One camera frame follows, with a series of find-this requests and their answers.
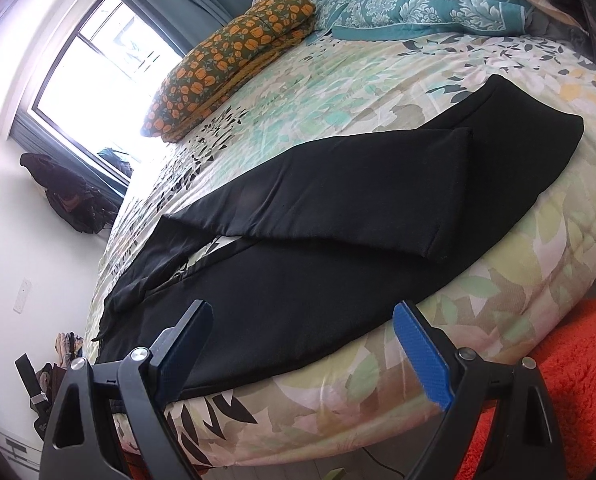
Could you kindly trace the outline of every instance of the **silver screw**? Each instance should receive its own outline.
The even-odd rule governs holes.
[[[149,350],[144,346],[139,346],[132,351],[132,359],[134,361],[144,361],[149,355]]]
[[[86,363],[87,361],[85,360],[84,357],[76,357],[73,361],[72,361],[72,370],[80,370]]]
[[[533,370],[534,368],[536,368],[536,361],[534,361],[530,357],[523,357],[522,364],[523,368],[528,368],[529,370]]]
[[[461,359],[464,359],[465,361],[473,361],[476,358],[476,355],[478,354],[476,354],[475,350],[467,348],[465,346],[463,348],[458,349],[458,355]]]

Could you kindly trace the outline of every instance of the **wall switch plate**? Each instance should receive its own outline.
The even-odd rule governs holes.
[[[16,302],[14,303],[14,312],[22,314],[22,309],[27,303],[27,297],[31,290],[31,282],[27,278],[23,278],[20,288],[18,289],[18,295],[16,296]]]

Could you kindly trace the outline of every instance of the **floral bedsheet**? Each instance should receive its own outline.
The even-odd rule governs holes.
[[[492,74],[581,115],[585,133],[565,171],[507,236],[419,307],[456,346],[505,363],[526,355],[596,276],[596,65],[540,38],[457,34],[302,44],[161,161],[139,168],[100,263],[85,355],[96,356],[91,339],[104,297],[161,214],[301,142],[418,127]],[[189,459],[213,466],[347,452],[435,412],[390,322],[301,370],[166,409]],[[116,416],[116,424],[123,446],[136,449],[126,418]]]

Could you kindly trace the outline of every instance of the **white wall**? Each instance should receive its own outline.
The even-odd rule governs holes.
[[[34,413],[14,366],[53,362],[58,332],[84,333],[105,239],[77,233],[49,206],[6,140],[37,56],[76,0],[19,0],[0,24],[0,428],[40,445]],[[32,287],[13,311],[22,279]]]

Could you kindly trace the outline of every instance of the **teal pillowcase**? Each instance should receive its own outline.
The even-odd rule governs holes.
[[[312,0],[316,5],[316,24],[313,27],[314,32],[326,34],[331,30],[331,26],[345,10],[351,0]]]
[[[411,40],[438,32],[519,36],[531,8],[526,0],[352,0],[331,34],[366,41]]]

